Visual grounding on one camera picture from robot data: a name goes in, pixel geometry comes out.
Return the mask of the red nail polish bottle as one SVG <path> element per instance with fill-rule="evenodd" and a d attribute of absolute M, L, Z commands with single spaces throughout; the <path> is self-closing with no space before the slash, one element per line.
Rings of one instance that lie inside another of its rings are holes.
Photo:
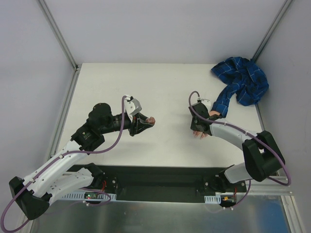
<path fill-rule="evenodd" d="M 154 125 L 155 122 L 156 122 L 156 120 L 155 120 L 154 117 L 149 117 L 149 118 L 146 119 L 146 122 L 147 122 L 148 124 Z"/>

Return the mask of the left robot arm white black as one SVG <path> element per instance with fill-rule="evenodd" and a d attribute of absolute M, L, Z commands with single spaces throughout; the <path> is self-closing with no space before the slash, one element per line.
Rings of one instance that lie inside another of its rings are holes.
<path fill-rule="evenodd" d="M 71 136 L 63 149 L 32 174 L 24 178 L 14 177 L 9 182 L 15 202 L 29 220 L 43 215 L 65 194 L 84 187 L 97 189 L 104 183 L 104 173 L 94 163 L 61 179 L 69 168 L 104 143 L 104 134 L 128 130 L 134 136 L 154 126 L 155 119 L 140 113 L 141 106 L 136 100 L 126 100 L 124 104 L 122 113 L 115 116 L 107 103 L 96 104 L 85 124 Z"/>

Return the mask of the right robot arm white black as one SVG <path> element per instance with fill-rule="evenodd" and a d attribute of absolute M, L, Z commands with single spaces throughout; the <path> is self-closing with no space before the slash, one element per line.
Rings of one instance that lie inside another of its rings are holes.
<path fill-rule="evenodd" d="M 285 165 L 284 157 L 270 132 L 248 132 L 221 116 L 210 116 L 201 101 L 190 106 L 189 110 L 192 115 L 191 130 L 221 138 L 243 152 L 243 163 L 227 167 L 208 182 L 214 191 L 228 192 L 236 183 L 246 180 L 262 182 Z"/>

